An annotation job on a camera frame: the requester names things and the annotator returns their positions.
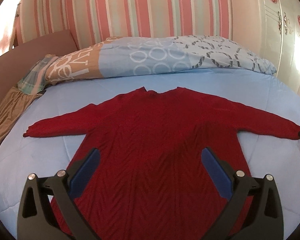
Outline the red knit sweater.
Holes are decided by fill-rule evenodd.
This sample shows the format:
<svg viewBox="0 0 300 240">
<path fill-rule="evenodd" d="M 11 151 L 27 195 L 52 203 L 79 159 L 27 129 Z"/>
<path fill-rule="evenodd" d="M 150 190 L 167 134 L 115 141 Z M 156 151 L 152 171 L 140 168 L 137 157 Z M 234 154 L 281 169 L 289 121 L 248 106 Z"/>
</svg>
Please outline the red knit sweater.
<svg viewBox="0 0 300 240">
<path fill-rule="evenodd" d="M 73 159 L 101 161 L 75 203 L 102 239 L 200 239 L 226 204 L 201 153 L 249 172 L 238 133 L 297 140 L 278 115 L 186 88 L 139 88 L 31 125 L 26 137 L 84 135 Z"/>
</svg>

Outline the light blue bed sheet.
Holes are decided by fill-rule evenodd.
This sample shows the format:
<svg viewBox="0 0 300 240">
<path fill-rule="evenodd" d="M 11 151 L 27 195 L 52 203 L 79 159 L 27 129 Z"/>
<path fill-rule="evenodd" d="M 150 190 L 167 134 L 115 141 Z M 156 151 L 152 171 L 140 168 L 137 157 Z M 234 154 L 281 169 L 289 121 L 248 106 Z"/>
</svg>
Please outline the light blue bed sheet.
<svg viewBox="0 0 300 240">
<path fill-rule="evenodd" d="M 49 87 L 19 118 L 0 145 L 0 219 L 17 233 L 17 214 L 27 176 L 49 177 L 64 169 L 83 137 L 24 138 L 29 126 L 45 118 L 99 104 L 144 87 L 162 93 L 185 87 L 243 103 L 300 125 L 300 97 L 277 78 L 244 69 L 198 69 L 174 74 L 117 77 L 60 83 Z M 244 156 L 254 177 L 272 174 L 280 194 L 285 236 L 300 223 L 300 140 L 242 132 Z"/>
</svg>

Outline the tan satin cloth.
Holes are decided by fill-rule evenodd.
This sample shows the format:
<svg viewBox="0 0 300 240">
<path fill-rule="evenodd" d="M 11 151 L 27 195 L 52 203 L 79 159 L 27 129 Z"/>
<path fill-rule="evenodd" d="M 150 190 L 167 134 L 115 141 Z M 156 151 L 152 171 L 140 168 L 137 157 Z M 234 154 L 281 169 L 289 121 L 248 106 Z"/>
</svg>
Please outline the tan satin cloth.
<svg viewBox="0 0 300 240">
<path fill-rule="evenodd" d="M 0 145 L 29 105 L 43 94 L 25 94 L 15 86 L 7 92 L 0 103 Z"/>
</svg>

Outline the white wardrobe with flowers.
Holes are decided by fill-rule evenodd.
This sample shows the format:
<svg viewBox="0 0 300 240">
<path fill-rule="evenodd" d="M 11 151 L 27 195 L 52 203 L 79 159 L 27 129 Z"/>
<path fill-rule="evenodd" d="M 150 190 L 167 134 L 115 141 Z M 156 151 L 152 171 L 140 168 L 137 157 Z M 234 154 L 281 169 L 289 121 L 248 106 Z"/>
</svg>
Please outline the white wardrobe with flowers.
<svg viewBox="0 0 300 240">
<path fill-rule="evenodd" d="M 261 57 L 274 74 L 300 96 L 300 1 L 258 0 L 261 17 Z"/>
</svg>

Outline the plaid pastel pillow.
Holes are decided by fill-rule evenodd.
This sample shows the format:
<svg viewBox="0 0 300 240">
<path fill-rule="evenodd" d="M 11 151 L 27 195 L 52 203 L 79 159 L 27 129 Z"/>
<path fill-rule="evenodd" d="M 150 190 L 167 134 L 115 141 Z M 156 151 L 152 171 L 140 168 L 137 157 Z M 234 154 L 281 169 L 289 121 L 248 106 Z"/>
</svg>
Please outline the plaid pastel pillow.
<svg viewBox="0 0 300 240">
<path fill-rule="evenodd" d="M 25 94 L 35 95 L 43 91 L 46 86 L 45 73 L 47 69 L 59 57 L 47 54 L 45 57 L 36 62 L 29 72 L 17 83 L 17 88 Z"/>
</svg>

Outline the pink brown headboard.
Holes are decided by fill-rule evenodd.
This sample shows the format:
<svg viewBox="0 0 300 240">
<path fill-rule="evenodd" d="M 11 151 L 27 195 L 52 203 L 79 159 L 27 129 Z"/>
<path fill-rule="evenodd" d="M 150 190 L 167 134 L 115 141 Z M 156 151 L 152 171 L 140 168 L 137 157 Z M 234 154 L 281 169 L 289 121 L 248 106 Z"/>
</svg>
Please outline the pink brown headboard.
<svg viewBox="0 0 300 240">
<path fill-rule="evenodd" d="M 35 38 L 0 56 L 0 103 L 6 93 L 47 54 L 63 56 L 76 51 L 77 45 L 69 30 Z"/>
</svg>

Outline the blue patterned folded duvet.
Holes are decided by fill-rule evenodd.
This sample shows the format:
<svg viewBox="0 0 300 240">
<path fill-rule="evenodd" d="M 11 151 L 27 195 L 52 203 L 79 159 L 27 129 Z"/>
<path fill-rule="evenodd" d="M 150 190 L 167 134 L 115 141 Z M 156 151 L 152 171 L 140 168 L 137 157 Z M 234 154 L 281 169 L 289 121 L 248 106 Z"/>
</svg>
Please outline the blue patterned folded duvet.
<svg viewBox="0 0 300 240">
<path fill-rule="evenodd" d="M 64 55 L 46 71 L 48 84 L 83 79 L 140 76 L 205 68 L 243 68 L 274 75 L 268 60 L 220 36 L 110 37 Z"/>
</svg>

